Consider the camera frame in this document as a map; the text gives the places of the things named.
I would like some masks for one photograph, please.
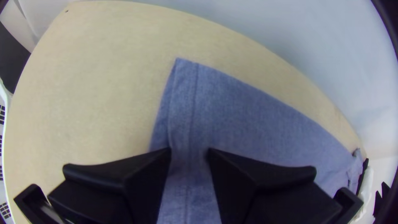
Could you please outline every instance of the blue cloth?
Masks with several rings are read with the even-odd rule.
[[[315,166],[330,196],[356,191],[360,151],[352,156],[313,120],[220,71],[177,59],[166,84],[150,144],[172,148],[158,224],[221,224],[209,147],[281,166]]]

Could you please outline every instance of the white backdrop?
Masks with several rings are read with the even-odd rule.
[[[16,0],[39,38],[71,0]],[[370,158],[398,155],[398,63],[370,0],[139,0],[189,12],[269,48],[311,79]]]

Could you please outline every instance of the beige table surface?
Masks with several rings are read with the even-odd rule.
[[[52,23],[19,80],[5,133],[13,198],[45,194],[66,163],[96,164],[146,152],[176,57],[221,70],[318,122],[348,150],[361,143],[341,112],[303,74],[253,40],[183,12],[133,2],[77,2]]]

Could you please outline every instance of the blue towel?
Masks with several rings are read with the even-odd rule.
[[[355,192],[362,156],[316,122],[218,70],[177,59],[166,84],[150,150],[172,148],[158,224],[221,224],[205,154],[209,147],[281,166],[315,166],[334,196]]]

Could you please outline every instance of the black mount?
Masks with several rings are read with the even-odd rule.
[[[223,224],[348,223],[363,202],[348,189],[330,198],[313,181],[314,167],[290,168],[209,149]]]
[[[67,164],[66,180],[48,199],[64,223],[156,224],[170,161],[167,148],[101,165]],[[37,185],[14,201],[33,224],[59,223],[43,209],[48,202]]]

